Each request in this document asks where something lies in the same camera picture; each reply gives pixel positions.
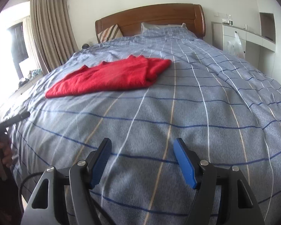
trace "folded sweater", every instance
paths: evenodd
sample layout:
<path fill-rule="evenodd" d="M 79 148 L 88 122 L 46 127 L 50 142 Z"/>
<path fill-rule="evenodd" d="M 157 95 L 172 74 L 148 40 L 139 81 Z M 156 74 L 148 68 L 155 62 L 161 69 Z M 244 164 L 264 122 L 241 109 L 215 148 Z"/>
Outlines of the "folded sweater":
<path fill-rule="evenodd" d="M 149 87 L 170 64 L 169 59 L 130 55 L 111 63 L 103 61 L 91 68 L 83 65 L 54 84 L 46 92 L 46 98 Z"/>

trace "striped pillow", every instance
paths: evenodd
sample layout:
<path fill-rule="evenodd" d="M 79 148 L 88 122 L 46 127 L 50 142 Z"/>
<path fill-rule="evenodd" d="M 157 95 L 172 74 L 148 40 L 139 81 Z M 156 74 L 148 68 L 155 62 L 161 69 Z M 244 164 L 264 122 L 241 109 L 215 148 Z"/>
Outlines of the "striped pillow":
<path fill-rule="evenodd" d="M 113 25 L 98 34 L 100 43 L 123 37 L 118 25 Z"/>

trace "bed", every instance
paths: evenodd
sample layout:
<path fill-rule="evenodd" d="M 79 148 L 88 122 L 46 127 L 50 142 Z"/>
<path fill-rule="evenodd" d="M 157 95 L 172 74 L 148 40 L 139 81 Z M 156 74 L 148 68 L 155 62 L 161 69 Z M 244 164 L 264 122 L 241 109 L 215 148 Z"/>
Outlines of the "bed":
<path fill-rule="evenodd" d="M 188 30 L 139 34 L 141 22 L 184 22 Z M 96 21 L 97 34 L 114 24 L 124 37 L 75 53 L 4 114 L 3 119 L 23 107 L 31 112 L 8 130 L 17 184 L 48 166 L 71 166 L 108 137 L 112 154 L 91 196 L 116 224 L 183 224 L 194 191 L 185 184 L 173 152 L 173 141 L 180 137 L 201 159 L 219 167 L 239 166 L 265 223 L 274 224 L 281 216 L 281 85 L 200 39 L 205 35 L 200 5 L 130 9 Z M 129 55 L 171 59 L 172 64 L 149 88 L 45 98 L 54 83 L 82 65 Z M 25 184 L 26 200 L 37 181 Z M 66 194 L 69 220 L 75 224 Z M 210 224 L 217 211 L 215 205 Z"/>

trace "plastic bag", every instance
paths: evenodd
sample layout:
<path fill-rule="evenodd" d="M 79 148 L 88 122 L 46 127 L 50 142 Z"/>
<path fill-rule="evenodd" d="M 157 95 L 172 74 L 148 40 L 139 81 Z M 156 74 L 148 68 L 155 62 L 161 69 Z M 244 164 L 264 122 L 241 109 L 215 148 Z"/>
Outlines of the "plastic bag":
<path fill-rule="evenodd" d="M 238 34 L 235 32 L 234 36 L 235 36 L 235 38 L 233 40 L 227 41 L 228 52 L 229 52 L 229 54 L 231 54 L 233 56 L 237 56 L 239 58 L 244 59 L 244 51 L 241 46 L 241 41 L 238 37 Z"/>

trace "white line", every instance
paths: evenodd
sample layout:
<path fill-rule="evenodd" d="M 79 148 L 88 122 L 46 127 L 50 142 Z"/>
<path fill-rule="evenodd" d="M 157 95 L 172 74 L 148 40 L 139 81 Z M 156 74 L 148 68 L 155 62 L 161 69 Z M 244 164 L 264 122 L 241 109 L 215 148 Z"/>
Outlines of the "white line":
<path fill-rule="evenodd" d="M 231 81 L 231 83 L 234 85 L 236 91 L 239 93 L 240 97 L 241 97 L 242 100 L 246 103 L 246 105 L 247 105 L 248 109 L 250 110 L 250 112 L 253 114 L 253 112 L 252 112 L 251 109 L 249 108 L 249 105 L 248 105 L 247 102 L 244 100 L 243 96 L 241 95 L 241 93 L 240 93 L 239 90 L 237 89 L 237 87 L 236 87 L 236 85 L 234 84 L 234 82 L 232 81 L 232 79 L 230 79 L 229 76 L 223 72 L 222 67 L 215 61 L 215 59 L 214 59 L 208 52 L 204 51 L 202 48 L 199 48 L 199 49 L 202 50 L 203 52 L 207 53 L 207 54 L 213 59 L 213 61 L 216 63 L 216 65 L 218 65 L 218 66 L 220 67 L 221 72 Z"/>
<path fill-rule="evenodd" d="M 181 50 L 182 53 L 186 56 L 186 59 L 187 59 L 187 61 L 188 61 L 188 63 L 189 63 L 189 59 L 188 59 L 187 55 L 183 52 L 183 50 L 182 50 L 181 47 L 180 47 L 180 50 Z M 208 161 L 211 162 L 211 161 L 210 161 L 210 143 L 209 143 L 209 120 L 208 120 L 207 107 L 206 107 L 206 103 L 205 103 L 205 100 L 204 100 L 203 92 L 202 92 L 202 90 L 201 90 L 201 86 L 200 86 L 199 81 L 198 81 L 198 79 L 197 79 L 197 77 L 196 77 L 196 75 L 195 75 L 195 71 L 194 71 L 193 65 L 192 65 L 192 64 L 190 64 L 190 65 L 191 65 L 191 68 L 192 68 L 192 70 L 193 70 L 193 73 L 194 73 L 194 76 L 195 76 L 195 78 L 196 78 L 196 81 L 197 81 L 197 83 L 198 83 L 198 85 L 199 85 L 199 89 L 200 89 L 200 92 L 201 92 L 201 95 L 202 95 L 202 99 L 203 99 L 203 103 L 204 103 L 204 107 L 205 107 L 206 118 L 207 118 L 207 148 L 208 148 Z"/>
<path fill-rule="evenodd" d="M 268 106 L 268 108 L 270 109 L 270 111 L 271 111 L 273 117 L 278 121 L 278 119 L 275 117 L 275 115 L 274 115 L 273 111 L 271 110 L 271 108 L 270 108 L 269 106 Z"/>
<path fill-rule="evenodd" d="M 94 97 L 90 100 L 90 102 L 80 111 L 80 113 L 78 113 L 78 114 L 75 116 L 75 118 L 73 118 L 73 120 L 68 124 L 67 128 L 64 130 L 64 134 L 63 134 L 64 136 L 66 135 L 68 129 L 69 129 L 70 127 L 72 127 L 72 123 L 75 122 L 75 121 L 77 121 L 78 117 L 81 115 L 81 112 L 83 112 L 83 111 L 96 99 L 96 97 L 99 96 L 99 95 L 101 95 L 102 93 L 103 93 L 103 92 L 99 92 L 99 93 L 95 94 Z M 58 141 L 58 143 L 55 145 L 55 151 L 58 149 L 58 147 L 59 147 L 61 141 L 63 141 L 63 138 L 60 138 L 59 141 Z"/>
<path fill-rule="evenodd" d="M 214 74 L 212 73 L 212 76 L 216 79 L 216 81 L 222 86 L 222 84 L 219 82 L 219 80 L 214 76 Z M 226 92 L 226 90 L 225 90 L 225 88 L 222 86 L 222 89 L 225 91 L 225 94 L 226 94 L 226 97 L 227 97 L 227 101 L 228 101 L 228 103 L 230 103 L 230 101 L 229 101 L 229 98 L 228 98 L 228 94 L 227 94 L 227 92 Z M 237 124 L 237 126 L 238 127 L 240 127 L 239 126 L 239 123 L 238 123 L 238 120 L 237 120 L 237 117 L 236 117 L 236 114 L 235 114 L 235 112 L 234 112 L 234 110 L 233 110 L 233 108 L 232 108 L 232 106 L 231 105 L 229 105 L 230 106 L 230 108 L 231 108 L 231 111 L 232 111 L 232 113 L 233 113 L 233 116 L 234 116 L 234 119 L 235 119 L 235 121 L 236 121 L 236 124 Z M 238 129 L 238 131 L 239 131 L 239 135 L 240 135 L 240 140 L 241 140 L 241 144 L 242 144 L 242 148 L 243 148 L 243 151 L 244 151 L 244 159 L 245 159 L 245 161 L 246 162 L 248 162 L 247 161 L 247 154 L 246 154 L 246 149 L 245 149 L 245 146 L 244 146 L 244 140 L 243 140 L 243 137 L 242 137 L 242 133 L 241 133 L 241 130 L 240 129 Z M 249 172 L 249 165 L 246 165 L 247 166 L 247 172 L 248 172 L 248 184 L 250 185 L 250 172 Z"/>
<path fill-rule="evenodd" d="M 174 96 L 173 96 L 173 102 L 172 102 L 172 109 L 171 109 L 171 118 L 170 118 L 170 124 L 172 124 L 173 121 L 173 114 L 174 114 L 174 104 L 175 104 L 175 96 L 176 96 L 176 63 L 174 62 Z M 168 150 L 168 146 L 169 146 L 169 139 L 170 139 L 170 133 L 171 133 L 171 129 L 172 129 L 172 125 L 169 126 L 169 130 L 167 132 L 167 141 L 166 141 L 166 145 L 165 145 L 165 150 L 163 153 L 163 157 L 162 159 L 164 160 L 167 156 L 167 150 Z M 156 195 L 156 191 L 157 191 L 157 187 L 158 187 L 158 183 L 159 183 L 159 179 L 160 179 L 160 174 L 162 171 L 162 167 L 163 167 L 163 162 L 160 163 L 159 169 L 158 169 L 158 174 L 156 177 L 156 181 L 155 181 L 155 186 L 154 186 L 154 190 L 153 190 L 153 194 L 149 203 L 149 207 L 148 210 L 150 210 L 152 208 L 153 202 L 154 202 L 154 198 Z M 143 222 L 143 225 L 147 224 L 148 218 L 149 218 L 150 213 L 147 212 L 145 220 Z"/>
<path fill-rule="evenodd" d="M 263 139 L 264 139 L 264 142 L 265 142 L 265 144 L 266 144 L 267 151 L 268 151 L 268 161 L 269 161 L 270 166 L 271 166 L 271 170 L 272 170 L 272 180 L 273 180 L 273 182 L 272 182 L 271 197 L 270 197 L 270 201 L 268 202 L 268 209 L 267 209 L 266 214 L 265 214 L 265 217 L 264 217 L 264 221 L 265 221 L 266 216 L 267 216 L 267 214 L 268 214 L 268 210 L 270 209 L 271 199 L 272 199 L 272 197 L 273 197 L 273 189 L 274 189 L 274 171 L 273 171 L 273 167 L 272 167 L 272 165 L 271 165 L 270 151 L 269 151 L 269 148 L 268 148 L 268 144 L 267 144 L 267 142 L 265 141 L 265 138 L 264 138 L 264 137 L 263 137 Z"/>
<path fill-rule="evenodd" d="M 99 122 L 97 123 L 96 127 L 93 129 L 93 131 L 90 133 L 90 135 L 86 138 L 86 140 L 84 141 L 85 144 L 88 143 L 88 141 L 90 140 L 90 138 L 94 135 L 94 133 L 96 132 L 96 130 L 99 128 L 101 122 L 103 121 L 104 117 L 107 115 L 107 113 L 109 112 L 109 110 L 112 108 L 112 106 L 116 103 L 116 101 L 124 94 L 124 92 L 119 96 L 117 97 L 111 104 L 110 106 L 107 108 L 107 110 L 105 111 L 105 113 L 103 114 L 103 117 L 100 118 Z M 80 154 L 81 152 L 83 151 L 84 149 L 84 145 L 80 148 L 80 151 L 79 153 L 77 154 L 76 158 L 75 158 L 75 161 L 72 163 L 72 165 L 74 165 L 77 161 L 78 161 L 78 158 L 80 157 Z"/>
<path fill-rule="evenodd" d="M 268 82 L 269 82 L 269 84 L 270 84 L 270 86 L 273 88 L 273 89 L 275 89 L 273 86 L 272 86 L 272 84 L 270 83 L 270 81 L 269 80 L 267 80 Z"/>
<path fill-rule="evenodd" d="M 133 124 L 133 122 L 134 122 L 134 119 L 136 118 L 136 116 L 137 116 L 137 114 L 138 114 L 138 112 L 139 112 L 139 110 L 140 110 L 140 108 L 141 108 L 141 105 L 143 104 L 143 100 L 145 99 L 145 96 L 146 96 L 146 94 L 148 93 L 149 89 L 150 89 L 150 87 L 146 90 L 146 92 L 145 92 L 145 94 L 144 94 L 144 96 L 143 96 L 143 98 L 142 98 L 142 100 L 141 100 L 141 102 L 140 102 L 140 105 L 139 105 L 139 107 L 138 107 L 138 110 L 136 111 L 136 114 L 134 115 L 134 118 L 133 118 L 132 121 L 131 121 L 131 124 L 130 124 L 130 126 L 129 126 L 129 129 L 128 129 L 126 138 L 125 138 L 125 140 L 124 140 L 124 142 L 123 142 L 123 144 L 122 144 L 120 150 L 118 151 L 117 156 L 115 157 L 115 159 L 113 160 L 112 164 L 110 165 L 110 168 L 109 168 L 108 173 L 106 174 L 106 177 L 107 177 L 107 178 L 106 178 L 106 180 L 105 180 L 105 182 L 104 182 L 104 184 L 103 184 L 103 186 L 102 186 L 101 207 L 103 207 L 104 188 L 105 188 L 105 185 L 106 185 L 106 183 L 107 183 L 107 180 L 108 180 L 108 176 L 109 176 L 109 174 L 110 174 L 110 171 L 111 171 L 112 167 L 114 166 L 116 160 L 119 158 L 119 154 L 121 154 L 121 152 L 122 152 L 122 150 L 123 150 L 123 148 L 124 148 L 124 146 L 125 146 L 125 144 L 126 144 L 126 142 L 127 142 L 127 140 L 128 140 L 129 133 L 130 133 L 130 131 L 131 131 L 131 128 L 132 128 L 132 124 Z"/>
<path fill-rule="evenodd" d="M 238 73 L 238 75 L 243 79 L 243 77 L 240 75 L 240 73 L 238 72 L 238 70 L 236 69 L 236 71 L 237 71 L 237 73 Z M 260 99 L 260 101 L 262 102 L 262 99 L 261 99 L 261 97 L 260 97 L 260 95 L 259 95 L 259 93 L 258 92 L 256 92 L 257 93 L 257 95 L 259 96 L 259 99 Z M 264 133 L 264 136 L 263 136 L 263 139 L 264 139 L 264 142 L 265 142 L 265 145 L 266 145 L 266 148 L 267 148 L 267 153 L 268 153 L 268 161 L 269 161 L 269 163 L 270 163 L 270 167 L 271 167 L 271 171 L 272 171 L 272 190 L 271 190 L 271 197 L 270 197 L 270 202 L 268 203 L 268 209 L 267 209 L 267 212 L 266 212 L 266 214 L 265 214 L 265 217 L 264 217 L 264 220 L 265 220 L 265 218 L 266 218 L 266 216 L 267 216 L 267 214 L 268 214 L 268 211 L 269 211 L 269 208 L 270 208 L 270 204 L 271 204 L 271 199 L 272 199 L 272 196 L 273 196 L 273 189 L 274 189 L 274 171 L 273 171 L 273 167 L 272 167 L 272 164 L 271 164 L 271 160 L 270 160 L 270 154 L 269 154 L 269 148 L 268 148 L 268 144 L 267 144 L 267 142 L 266 142 L 266 140 L 265 140 L 265 133 Z"/>
<path fill-rule="evenodd" d="M 198 79 L 197 79 L 197 77 L 196 77 L 196 75 L 195 75 L 195 71 L 194 71 L 193 65 L 191 65 L 191 68 L 192 68 L 192 70 L 193 70 L 194 76 L 195 76 L 195 78 L 196 78 L 196 80 L 197 80 L 197 83 L 198 83 L 198 85 L 199 85 L 199 89 L 200 89 L 200 92 L 201 92 L 201 95 L 202 95 L 202 99 L 203 99 L 203 103 L 204 103 L 204 107 L 205 107 L 206 118 L 207 118 L 208 161 L 211 162 L 211 161 L 210 161 L 210 144 L 209 144 L 209 120 L 208 120 L 207 107 L 206 107 L 206 103 L 205 103 L 205 100 L 204 100 L 203 92 L 202 92 L 202 90 L 201 90 L 201 86 L 200 86 L 199 81 L 198 81 Z"/>

